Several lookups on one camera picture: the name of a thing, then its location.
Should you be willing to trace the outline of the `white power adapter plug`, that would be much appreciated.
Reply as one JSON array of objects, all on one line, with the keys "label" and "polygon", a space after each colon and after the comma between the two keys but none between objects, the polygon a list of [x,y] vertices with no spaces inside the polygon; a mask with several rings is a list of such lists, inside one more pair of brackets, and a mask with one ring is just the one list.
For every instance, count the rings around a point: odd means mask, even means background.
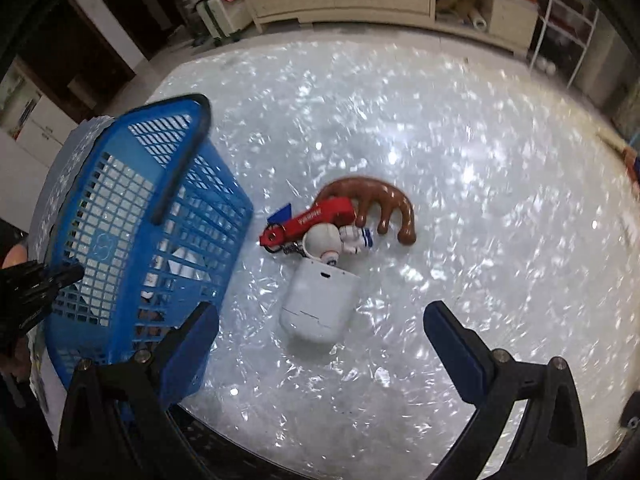
[{"label": "white power adapter plug", "polygon": [[209,273],[205,270],[204,259],[189,249],[178,247],[167,258],[156,255],[152,259],[152,268],[179,278],[210,282]]}]

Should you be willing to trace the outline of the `blue plastic basket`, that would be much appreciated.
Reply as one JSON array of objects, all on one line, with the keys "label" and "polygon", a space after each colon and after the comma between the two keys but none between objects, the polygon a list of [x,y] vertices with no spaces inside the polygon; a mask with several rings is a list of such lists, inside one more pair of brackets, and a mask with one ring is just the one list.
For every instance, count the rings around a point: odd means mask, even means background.
[{"label": "blue plastic basket", "polygon": [[[114,118],[93,145],[46,255],[85,269],[44,329],[62,382],[82,359],[112,364],[154,350],[200,302],[221,305],[254,210],[211,125],[206,96],[185,94]],[[204,259],[210,282],[152,268],[178,247]]]}]

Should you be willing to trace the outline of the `white rounded device box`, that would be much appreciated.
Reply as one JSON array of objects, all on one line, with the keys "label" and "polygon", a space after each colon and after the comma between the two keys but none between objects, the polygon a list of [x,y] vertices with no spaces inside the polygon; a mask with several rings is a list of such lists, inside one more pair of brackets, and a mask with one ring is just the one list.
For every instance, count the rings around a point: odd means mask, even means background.
[{"label": "white rounded device box", "polygon": [[359,302],[360,278],[346,270],[303,259],[293,274],[279,322],[288,336],[311,344],[336,344]]}]

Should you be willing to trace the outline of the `grey patterned chair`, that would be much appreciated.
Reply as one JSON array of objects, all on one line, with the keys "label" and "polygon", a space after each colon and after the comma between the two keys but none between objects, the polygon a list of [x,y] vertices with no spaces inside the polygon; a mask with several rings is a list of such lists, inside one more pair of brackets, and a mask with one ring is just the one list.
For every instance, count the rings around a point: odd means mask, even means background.
[{"label": "grey patterned chair", "polygon": [[27,235],[29,258],[46,260],[51,232],[66,196],[100,134],[114,122],[110,116],[85,120],[70,132],[49,168],[40,191]]}]

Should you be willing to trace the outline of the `white astronaut figurine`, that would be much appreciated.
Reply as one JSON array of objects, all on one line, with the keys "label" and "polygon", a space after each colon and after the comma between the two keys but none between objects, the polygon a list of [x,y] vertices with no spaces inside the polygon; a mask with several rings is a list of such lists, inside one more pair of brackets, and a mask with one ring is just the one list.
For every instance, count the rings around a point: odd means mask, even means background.
[{"label": "white astronaut figurine", "polygon": [[339,228],[333,223],[319,223],[302,240],[304,255],[327,266],[337,266],[341,255],[357,255],[372,246],[370,230],[354,224]]}]

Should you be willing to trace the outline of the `brown wooden massage comb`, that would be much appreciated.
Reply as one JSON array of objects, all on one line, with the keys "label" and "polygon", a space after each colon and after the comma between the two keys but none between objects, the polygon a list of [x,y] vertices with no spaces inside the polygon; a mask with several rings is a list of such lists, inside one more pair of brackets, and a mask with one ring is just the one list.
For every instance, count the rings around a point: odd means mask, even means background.
[{"label": "brown wooden massage comb", "polygon": [[401,226],[397,234],[401,245],[411,246],[416,242],[416,219],[411,200],[395,185],[371,177],[342,177],[325,185],[314,204],[334,197],[345,197],[357,203],[355,224],[363,228],[368,220],[369,209],[373,204],[380,207],[378,234],[385,235],[390,225],[390,217],[398,209],[401,213]]}]

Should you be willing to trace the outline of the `white green suitcase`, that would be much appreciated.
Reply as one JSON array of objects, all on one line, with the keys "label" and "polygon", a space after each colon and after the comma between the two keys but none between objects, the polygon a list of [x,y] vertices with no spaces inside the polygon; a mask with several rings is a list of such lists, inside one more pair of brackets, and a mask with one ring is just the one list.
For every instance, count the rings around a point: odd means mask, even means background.
[{"label": "white green suitcase", "polygon": [[253,23],[244,0],[198,0],[195,10],[216,40],[238,41],[240,33]]}]

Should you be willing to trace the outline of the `cream tv cabinet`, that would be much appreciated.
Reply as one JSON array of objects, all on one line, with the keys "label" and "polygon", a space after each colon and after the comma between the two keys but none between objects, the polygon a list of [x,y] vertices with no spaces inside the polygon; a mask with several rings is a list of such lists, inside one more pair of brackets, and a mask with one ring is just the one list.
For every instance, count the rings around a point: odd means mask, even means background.
[{"label": "cream tv cabinet", "polygon": [[538,20],[529,0],[244,0],[257,29],[282,21],[373,23],[444,32],[527,54]]}]

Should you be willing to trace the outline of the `red keychain tool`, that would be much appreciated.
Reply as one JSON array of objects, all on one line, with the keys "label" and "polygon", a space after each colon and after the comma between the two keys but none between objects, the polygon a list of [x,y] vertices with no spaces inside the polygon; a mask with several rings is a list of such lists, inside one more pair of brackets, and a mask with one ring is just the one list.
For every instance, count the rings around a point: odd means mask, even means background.
[{"label": "red keychain tool", "polygon": [[287,204],[268,218],[258,242],[267,252],[274,254],[301,240],[319,223],[332,223],[340,228],[354,223],[355,219],[354,206],[347,197],[322,200],[300,214],[293,214],[292,206]]}]

